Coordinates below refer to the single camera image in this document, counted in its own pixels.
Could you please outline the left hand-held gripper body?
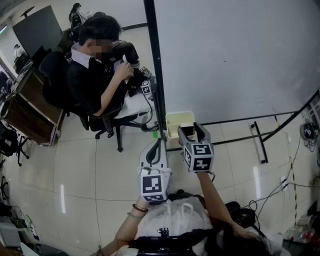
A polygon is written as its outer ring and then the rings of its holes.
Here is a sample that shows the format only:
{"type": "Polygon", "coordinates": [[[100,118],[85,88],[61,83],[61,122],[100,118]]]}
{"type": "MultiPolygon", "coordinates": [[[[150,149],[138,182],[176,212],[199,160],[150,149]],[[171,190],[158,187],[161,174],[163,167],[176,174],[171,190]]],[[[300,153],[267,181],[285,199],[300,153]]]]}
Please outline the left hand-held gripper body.
{"type": "Polygon", "coordinates": [[[172,170],[164,167],[139,167],[140,196],[151,206],[165,202],[169,195],[172,170]]]}

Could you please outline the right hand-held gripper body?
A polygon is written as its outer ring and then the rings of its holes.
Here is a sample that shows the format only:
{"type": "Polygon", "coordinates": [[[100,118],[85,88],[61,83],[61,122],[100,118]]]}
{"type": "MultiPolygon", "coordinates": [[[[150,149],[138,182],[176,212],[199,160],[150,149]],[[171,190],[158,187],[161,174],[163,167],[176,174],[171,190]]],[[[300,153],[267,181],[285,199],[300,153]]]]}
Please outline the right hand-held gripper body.
{"type": "Polygon", "coordinates": [[[179,139],[179,144],[183,150],[182,159],[189,172],[211,172],[214,161],[214,149],[208,139],[203,139],[201,142],[183,142],[182,139],[179,139]]]}

